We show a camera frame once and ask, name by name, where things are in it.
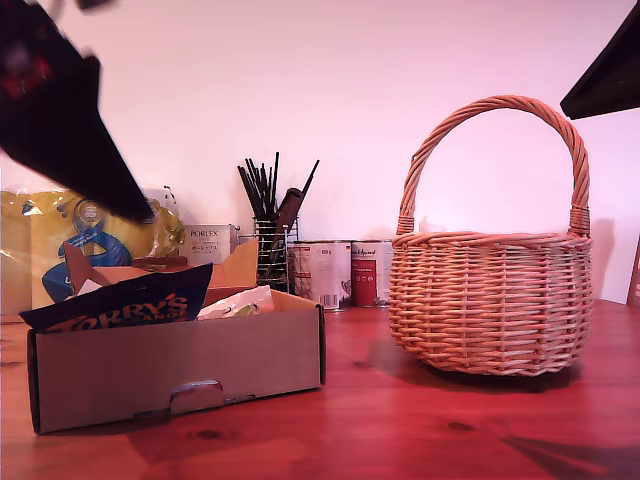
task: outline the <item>white wall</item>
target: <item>white wall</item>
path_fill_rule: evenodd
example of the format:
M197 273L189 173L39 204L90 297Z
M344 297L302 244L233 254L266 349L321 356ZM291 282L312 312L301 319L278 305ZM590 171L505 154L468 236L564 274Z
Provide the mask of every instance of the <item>white wall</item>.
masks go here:
M68 1L59 23L103 63L101 112L134 176L171 185L187 222L247 229L235 166L279 150L282 187L302 187L321 159L303 238L363 238L395 231L410 156L438 122L499 93L559 109L635 3L120 0L83 16ZM640 228L639 123L640 109L576 122L591 155L596 292L620 302ZM485 114L436 150L418 221L566 230L570 163L540 120ZM42 186L0 167L5 186Z

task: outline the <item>cardboard box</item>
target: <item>cardboard box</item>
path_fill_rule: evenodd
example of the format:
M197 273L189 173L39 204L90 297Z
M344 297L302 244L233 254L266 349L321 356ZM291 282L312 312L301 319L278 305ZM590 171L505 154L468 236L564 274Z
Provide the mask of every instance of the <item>cardboard box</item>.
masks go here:
M180 255L187 257L189 265L217 265L237 246L238 228L235 225L185 225Z
M74 290L87 279L108 284L148 274L133 267L87 267L77 253L67 255ZM205 305L252 288L234 283L249 278L255 283L256 264L257 241L239 247L224 268L214 268ZM320 387L325 381L323 309L284 293L272 295L275 311L268 314L29 331L35 432L173 415Z

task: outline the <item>can label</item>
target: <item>can label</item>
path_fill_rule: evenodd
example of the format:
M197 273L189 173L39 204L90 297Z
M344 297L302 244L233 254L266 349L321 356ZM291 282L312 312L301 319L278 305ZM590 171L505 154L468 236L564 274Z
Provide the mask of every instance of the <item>can label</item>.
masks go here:
M295 292L327 310L351 305L351 244L307 243L294 247Z
M355 306L389 305L392 261L391 241L353 242L351 282Z

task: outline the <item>red label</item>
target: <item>red label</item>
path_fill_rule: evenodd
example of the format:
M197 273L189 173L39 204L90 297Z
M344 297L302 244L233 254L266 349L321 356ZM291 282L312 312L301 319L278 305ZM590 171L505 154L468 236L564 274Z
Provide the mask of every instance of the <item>red label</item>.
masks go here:
M362 307L375 305L375 299L378 296L376 261L352 260L351 283L354 305Z

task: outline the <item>red wooden surface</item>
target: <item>red wooden surface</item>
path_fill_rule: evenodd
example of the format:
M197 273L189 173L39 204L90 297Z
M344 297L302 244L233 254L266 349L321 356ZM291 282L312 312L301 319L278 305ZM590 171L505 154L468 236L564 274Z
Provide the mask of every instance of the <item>red wooden surface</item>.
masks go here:
M640 478L640 309L597 302L580 365L534 379L438 372L384 310L327 314L322 390L40 437L25 332L2 326L3 479Z

